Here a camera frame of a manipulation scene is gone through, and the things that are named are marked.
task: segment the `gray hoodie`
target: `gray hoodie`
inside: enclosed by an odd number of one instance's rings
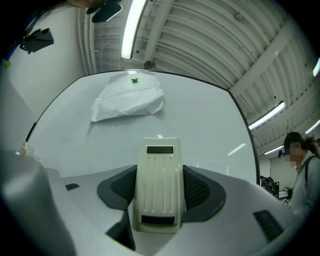
[[[313,154],[308,151],[301,164],[297,167],[297,174],[293,186],[290,208],[299,218],[308,216],[312,207],[317,203],[320,194],[320,159],[314,157],[308,164],[306,184],[306,161]]]

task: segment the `ponytail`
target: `ponytail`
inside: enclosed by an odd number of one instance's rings
[[[314,154],[317,158],[319,158],[318,146],[315,141],[315,138],[313,136],[306,137],[304,141],[311,153]]]

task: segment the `black strap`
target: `black strap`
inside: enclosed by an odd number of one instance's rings
[[[312,158],[316,158],[316,156],[313,155],[313,156],[309,157],[309,158],[307,159],[306,163],[305,163],[304,178],[305,178],[305,184],[306,184],[306,186],[308,186],[308,164],[309,164],[309,162],[310,162],[310,160],[311,160]]]

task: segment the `ceiling light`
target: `ceiling light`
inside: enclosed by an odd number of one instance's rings
[[[255,121],[254,123],[249,125],[249,129],[252,130],[256,128],[257,126],[263,124],[265,121],[269,120],[273,116],[275,116],[277,113],[279,113],[281,110],[285,108],[286,104],[281,101],[278,105],[276,105],[273,109],[271,109],[269,112],[267,112],[264,116],[262,116],[260,119]]]
[[[313,69],[313,76],[315,77],[320,71],[320,58],[318,58],[318,62],[316,63]]]
[[[146,6],[147,0],[133,0],[128,17],[126,19],[122,47],[121,47],[121,57],[124,59],[131,59],[133,47],[135,43],[136,33],[139,27],[139,22],[143,10]]]
[[[235,152],[237,152],[238,150],[242,149],[246,144],[242,143],[240,146],[236,147],[234,150],[232,150],[228,156],[231,156],[232,154],[234,154]]]
[[[278,151],[278,150],[280,150],[282,147],[283,147],[283,145],[282,145],[282,146],[278,146],[278,147],[275,148],[275,149],[272,149],[272,150],[270,150],[270,151],[268,151],[268,152],[265,152],[264,155],[268,155],[268,154],[271,154],[271,153],[273,153],[273,152],[275,152],[275,151]]]
[[[305,132],[305,134],[308,134],[308,133],[312,132],[313,129],[316,128],[319,124],[320,124],[320,119],[319,119],[314,125],[312,125],[312,126]]]

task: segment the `ceiling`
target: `ceiling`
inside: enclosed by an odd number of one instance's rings
[[[121,4],[123,11],[105,23],[93,24],[79,10],[88,73],[143,69],[154,60],[156,70],[230,90],[249,124],[284,101],[285,110],[252,130],[259,156],[282,145],[288,132],[304,133],[319,119],[320,79],[312,72],[318,57],[274,1],[149,1],[130,60],[121,59],[120,50],[131,0]]]

